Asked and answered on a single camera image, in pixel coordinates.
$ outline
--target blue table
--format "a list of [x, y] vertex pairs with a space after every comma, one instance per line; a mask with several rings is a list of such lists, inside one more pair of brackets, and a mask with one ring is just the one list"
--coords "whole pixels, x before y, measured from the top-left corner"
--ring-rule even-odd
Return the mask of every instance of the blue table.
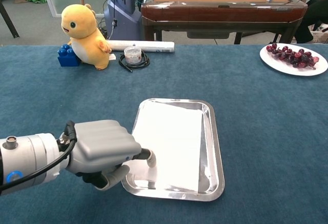
[[[328, 73], [277, 72], [263, 46], [176, 46], [129, 73], [111, 62], [62, 68], [56, 46], [0, 47], [0, 137], [52, 132], [67, 120], [116, 119], [132, 130], [151, 97], [215, 110], [225, 190], [213, 202], [99, 192], [67, 171], [0, 197], [0, 223], [328, 223]], [[328, 58], [328, 45], [308, 45]]]

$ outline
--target stainless steel tray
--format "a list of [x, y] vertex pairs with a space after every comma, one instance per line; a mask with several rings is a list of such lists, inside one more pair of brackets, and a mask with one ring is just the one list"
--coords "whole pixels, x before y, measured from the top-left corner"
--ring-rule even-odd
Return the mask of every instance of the stainless steel tray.
[[[136, 170], [130, 171], [130, 173], [122, 180], [123, 187], [130, 193], [137, 195], [137, 196], [144, 196], [144, 197], [156, 197], [156, 198], [171, 198], [171, 199], [183, 199], [183, 200], [195, 200], [195, 201], [213, 201], [217, 199], [224, 190], [224, 175], [223, 175], [223, 168], [221, 162], [221, 155], [220, 155], [220, 148], [219, 148], [219, 140], [218, 134], [216, 129], [216, 121], [215, 121], [215, 114], [213, 107], [201, 100], [189, 100], [189, 99], [158, 99], [152, 98], [143, 101], [138, 109], [137, 117], [135, 120], [135, 124], [133, 127], [132, 134], [135, 136], [135, 129], [138, 127], [138, 123], [143, 121], [147, 121], [145, 119], [146, 111], [148, 107], [156, 107], [154, 104], [161, 104], [167, 106], [173, 106], [179, 109], [188, 110], [188, 111], [199, 111], [201, 113], [200, 119], [201, 121], [197, 122], [195, 120], [190, 119], [188, 121], [188, 125], [195, 125], [201, 126], [199, 128], [200, 131], [200, 142], [199, 143], [199, 157], [197, 158], [197, 162], [194, 165], [199, 165], [199, 173], [197, 173], [197, 178], [194, 178], [198, 182], [193, 182], [198, 184], [198, 190], [190, 190], [190, 188], [185, 188], [182, 185], [177, 186], [171, 184], [160, 184], [156, 179], [146, 177], [142, 172], [136, 172]], [[158, 115], [153, 117], [152, 120], [149, 120], [149, 124], [160, 124], [161, 130], [165, 131], [166, 133], [170, 133], [167, 130], [167, 126], [169, 127], [170, 122], [173, 122], [174, 119], [177, 117], [171, 117], [171, 120], [163, 120], [167, 119], [161, 115], [160, 112]], [[142, 141], [142, 136], [149, 134], [149, 127], [139, 126], [138, 127], [138, 139], [136, 138], [137, 142], [141, 144], [142, 147], [145, 147]], [[154, 143], [156, 143], [157, 139], [156, 136], [153, 137]], [[172, 150], [181, 150], [180, 153], [188, 153], [188, 150], [183, 150], [182, 148], [171, 148]], [[165, 162], [157, 160], [157, 164], [161, 163], [161, 170], [167, 170], [168, 173], [171, 172], [173, 158], [170, 153], [165, 157]], [[136, 160], [129, 161], [128, 164], [130, 167], [135, 166]], [[143, 161], [143, 165], [138, 165], [138, 170], [140, 171], [147, 171], [149, 167]]]

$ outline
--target white plate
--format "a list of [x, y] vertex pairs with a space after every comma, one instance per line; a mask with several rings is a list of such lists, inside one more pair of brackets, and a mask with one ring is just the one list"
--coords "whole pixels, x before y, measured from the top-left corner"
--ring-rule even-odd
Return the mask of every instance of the white plate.
[[301, 76], [312, 76], [312, 75], [317, 75], [317, 74], [322, 74], [328, 69], [328, 63], [327, 60], [321, 56], [320, 54], [316, 53], [315, 51], [309, 50], [304, 47], [296, 46], [296, 45], [289, 45], [289, 44], [282, 44], [282, 43], [277, 43], [277, 48], [282, 49], [284, 46], [288, 46], [291, 48], [293, 51], [298, 52], [299, 49], [304, 49], [304, 51], [310, 51], [312, 56], [317, 56], [319, 58], [319, 62], [315, 64], [315, 70], [311, 69], [310, 67], [306, 67], [303, 69], [299, 68], [294, 68], [293, 65], [286, 63], [285, 61], [282, 60], [275, 60], [273, 58], [273, 54], [271, 52], [268, 52], [266, 47], [263, 47], [260, 51], [260, 56], [262, 60], [268, 64], [270, 67], [286, 73], [286, 74], [292, 74], [292, 75], [301, 75]]

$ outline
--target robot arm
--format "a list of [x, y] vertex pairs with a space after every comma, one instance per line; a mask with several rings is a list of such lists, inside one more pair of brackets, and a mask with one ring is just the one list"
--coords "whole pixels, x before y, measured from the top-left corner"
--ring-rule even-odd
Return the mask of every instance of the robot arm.
[[0, 139], [0, 195], [56, 179], [66, 169], [98, 190], [107, 190], [129, 172], [125, 161], [155, 155], [142, 149], [117, 121], [68, 122], [59, 139], [52, 134]]

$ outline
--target blue ring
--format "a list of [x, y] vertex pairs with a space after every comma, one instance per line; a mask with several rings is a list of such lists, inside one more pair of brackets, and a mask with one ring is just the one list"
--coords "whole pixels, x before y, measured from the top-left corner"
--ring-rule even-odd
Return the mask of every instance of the blue ring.
[[8, 183], [11, 182], [11, 177], [14, 176], [14, 175], [16, 175], [16, 174], [18, 174], [20, 178], [23, 177], [23, 173], [21, 171], [13, 171], [13, 172], [11, 172], [10, 174], [7, 175], [6, 181]]

